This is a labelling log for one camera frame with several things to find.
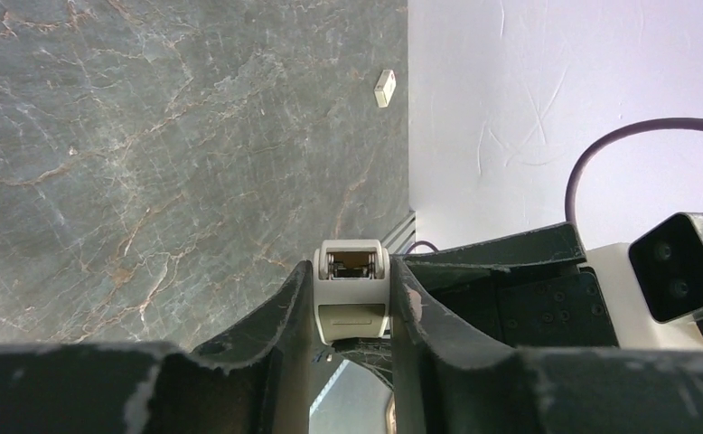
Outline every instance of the camera lens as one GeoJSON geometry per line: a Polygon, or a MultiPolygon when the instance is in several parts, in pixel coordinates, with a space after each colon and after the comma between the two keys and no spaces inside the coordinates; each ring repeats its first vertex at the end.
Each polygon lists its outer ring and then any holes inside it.
{"type": "Polygon", "coordinates": [[[670,283],[670,294],[674,298],[684,298],[689,294],[689,286],[684,280],[676,279],[670,283]]]}
{"type": "Polygon", "coordinates": [[[665,262],[670,259],[671,250],[670,245],[667,242],[659,242],[655,246],[655,258],[661,262],[665,262]]]}

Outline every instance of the cable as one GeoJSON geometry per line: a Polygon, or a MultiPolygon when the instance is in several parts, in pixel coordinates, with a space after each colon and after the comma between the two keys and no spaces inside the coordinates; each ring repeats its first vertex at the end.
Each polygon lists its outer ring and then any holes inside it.
{"type": "Polygon", "coordinates": [[[642,122],[637,122],[635,124],[618,128],[612,133],[609,133],[606,136],[596,140],[594,144],[589,146],[583,155],[577,159],[575,167],[572,168],[572,172],[569,174],[569,180],[567,181],[567,192],[565,193],[565,218],[567,221],[573,225],[576,225],[575,196],[577,193],[577,185],[580,183],[580,177],[583,175],[583,169],[586,167],[586,164],[588,164],[591,158],[594,158],[594,156],[596,156],[599,151],[607,147],[607,145],[622,138],[663,129],[687,129],[690,131],[703,132],[703,119],[662,118],[644,120],[642,122]]]}
{"type": "Polygon", "coordinates": [[[434,244],[432,244],[428,241],[416,241],[410,247],[408,247],[407,250],[405,250],[405,254],[409,255],[410,253],[413,252],[413,250],[416,249],[416,247],[420,247],[420,246],[426,246],[429,249],[431,249],[432,251],[439,251],[439,249],[434,244]]]}

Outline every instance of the white plug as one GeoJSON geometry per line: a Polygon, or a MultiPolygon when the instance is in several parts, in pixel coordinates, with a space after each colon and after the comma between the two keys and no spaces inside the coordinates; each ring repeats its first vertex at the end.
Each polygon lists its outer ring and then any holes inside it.
{"type": "Polygon", "coordinates": [[[378,107],[384,108],[389,106],[391,95],[394,93],[394,88],[397,87],[397,79],[394,77],[393,70],[383,70],[376,83],[376,101],[378,107]]]}

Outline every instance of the gray marble surface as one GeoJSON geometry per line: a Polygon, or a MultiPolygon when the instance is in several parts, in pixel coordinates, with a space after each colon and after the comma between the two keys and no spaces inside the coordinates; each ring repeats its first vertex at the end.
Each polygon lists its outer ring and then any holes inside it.
{"type": "Polygon", "coordinates": [[[382,237],[407,52],[406,0],[0,0],[0,342],[190,348],[382,237]]]}

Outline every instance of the camera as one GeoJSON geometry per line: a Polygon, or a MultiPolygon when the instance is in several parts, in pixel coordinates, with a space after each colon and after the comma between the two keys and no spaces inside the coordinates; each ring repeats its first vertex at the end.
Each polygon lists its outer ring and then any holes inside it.
{"type": "Polygon", "coordinates": [[[703,319],[703,213],[672,215],[635,241],[628,257],[655,321],[703,319]]]}

